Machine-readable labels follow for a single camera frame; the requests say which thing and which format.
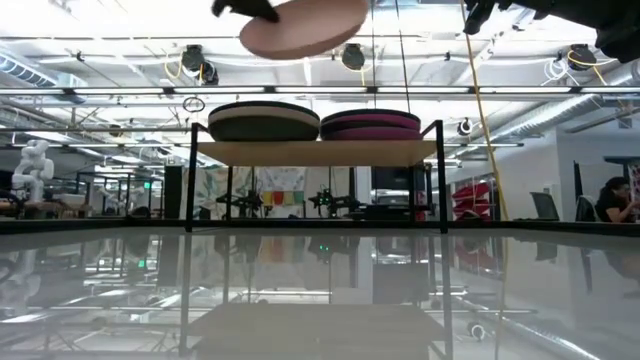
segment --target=white robot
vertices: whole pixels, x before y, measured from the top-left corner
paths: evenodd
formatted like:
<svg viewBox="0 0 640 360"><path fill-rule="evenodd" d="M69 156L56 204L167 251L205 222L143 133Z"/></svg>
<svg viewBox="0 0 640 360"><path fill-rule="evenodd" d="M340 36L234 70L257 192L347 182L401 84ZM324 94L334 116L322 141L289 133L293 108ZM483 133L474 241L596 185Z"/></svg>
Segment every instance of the white robot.
<svg viewBox="0 0 640 360"><path fill-rule="evenodd" d="M120 194L120 199L117 198L117 195L114 193L110 193L109 190L105 189L104 186L98 187L98 192L104 195L107 198L107 201L114 204L120 209L124 209L127 206L127 198L126 193ZM144 193L144 188L132 188L129 192L129 211L135 208L136 200L140 195Z"/></svg>
<svg viewBox="0 0 640 360"><path fill-rule="evenodd" d="M49 143L45 140L30 140L22 149L22 160L11 177L12 187L16 196L22 200L27 199L25 185L30 190L29 201L41 202L44 192L44 180L53 178L53 161L45 157ZM32 168L29 175L23 173Z"/></svg>

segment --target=wooden shelf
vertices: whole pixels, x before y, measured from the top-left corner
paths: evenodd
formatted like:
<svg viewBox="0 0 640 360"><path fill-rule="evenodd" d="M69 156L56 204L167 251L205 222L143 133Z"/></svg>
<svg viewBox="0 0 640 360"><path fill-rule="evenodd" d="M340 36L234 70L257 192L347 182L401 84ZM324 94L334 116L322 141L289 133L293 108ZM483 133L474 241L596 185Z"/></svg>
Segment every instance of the wooden shelf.
<svg viewBox="0 0 640 360"><path fill-rule="evenodd" d="M435 141L291 141L198 144L202 154L228 166L408 167L436 151Z"/></svg>

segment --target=pink disc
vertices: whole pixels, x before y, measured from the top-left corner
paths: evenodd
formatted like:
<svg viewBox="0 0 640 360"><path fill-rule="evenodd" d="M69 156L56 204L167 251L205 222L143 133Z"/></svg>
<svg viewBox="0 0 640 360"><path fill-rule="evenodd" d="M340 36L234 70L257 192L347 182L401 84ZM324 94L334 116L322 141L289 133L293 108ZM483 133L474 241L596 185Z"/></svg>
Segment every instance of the pink disc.
<svg viewBox="0 0 640 360"><path fill-rule="evenodd" d="M369 127L362 129L349 129L336 131L323 138L323 140L420 140L422 135L419 131L390 128L390 127Z"/></svg>
<svg viewBox="0 0 640 360"><path fill-rule="evenodd" d="M294 60L332 50L355 35L367 17L366 0L292 0L275 7L279 23L254 18L240 32L255 55Z"/></svg>

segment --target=black glove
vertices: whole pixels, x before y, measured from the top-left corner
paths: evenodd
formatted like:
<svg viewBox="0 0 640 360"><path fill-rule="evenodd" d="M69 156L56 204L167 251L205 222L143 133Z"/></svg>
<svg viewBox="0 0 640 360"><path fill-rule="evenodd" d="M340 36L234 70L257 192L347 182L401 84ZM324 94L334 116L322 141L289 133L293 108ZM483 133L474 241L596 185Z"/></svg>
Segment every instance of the black glove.
<svg viewBox="0 0 640 360"><path fill-rule="evenodd" d="M211 11L213 15L220 17L227 6L236 14L263 18L271 23L280 22L280 16L268 0L215 0Z"/></svg>

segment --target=rope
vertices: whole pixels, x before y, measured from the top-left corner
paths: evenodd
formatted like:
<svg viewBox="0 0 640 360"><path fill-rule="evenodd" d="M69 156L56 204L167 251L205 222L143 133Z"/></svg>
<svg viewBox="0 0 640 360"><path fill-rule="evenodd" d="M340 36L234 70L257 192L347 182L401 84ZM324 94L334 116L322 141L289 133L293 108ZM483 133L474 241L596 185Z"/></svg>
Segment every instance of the rope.
<svg viewBox="0 0 640 360"><path fill-rule="evenodd" d="M375 22L373 14L375 13L376 6L375 0L371 0L371 54L373 55L373 86L377 86L376 84L376 32L375 32ZM373 107L375 109L378 108L378 99L377 99L377 91L373 93Z"/></svg>
<svg viewBox="0 0 640 360"><path fill-rule="evenodd" d="M465 4L464 0L460 0L460 10L462 14L462 22L466 23L467 18L465 14ZM482 109L482 99L480 96L480 88L478 85L478 74L476 71L476 67L473 60L473 50L471 49L471 40L469 39L469 35L465 34L466 42L467 42L467 52L469 54L469 66L471 67L471 74L473 77L473 87L476 93L476 101L478 103L478 112L480 113L480 122L482 123L482 132L484 134L484 139L487 143L487 153L489 155L489 160L491 161L491 167L493 168L493 174L496 178L496 185L498 186L498 198L500 201L500 208L502 209L502 214L504 215L504 219L509 221L509 212L507 210L507 204L504 201L504 193L502 191L502 182L500 181L500 171L498 170L498 166L496 165L495 154L493 153L493 146L491 145L491 136L489 134L489 127L487 126L487 121L484 116L484 111ZM504 307L505 307L505 294L507 289L507 270L509 268L509 243L504 243L503 248L503 272L502 272L502 290L500 292L500 307L498 312L498 327L496 329L496 345L494 350L494 359L498 360L500 357L500 339L502 337L502 323L504 318Z"/></svg>
<svg viewBox="0 0 640 360"><path fill-rule="evenodd" d="M404 42L402 41L402 26L400 22L400 7L398 6L398 0L395 0L395 2L396 2L396 16L398 17L398 35L400 36L400 53L402 54L402 72L404 74L404 89L405 89L405 94L407 96L407 112L411 113L411 104L409 101L409 81L407 80L407 62L404 56Z"/></svg>

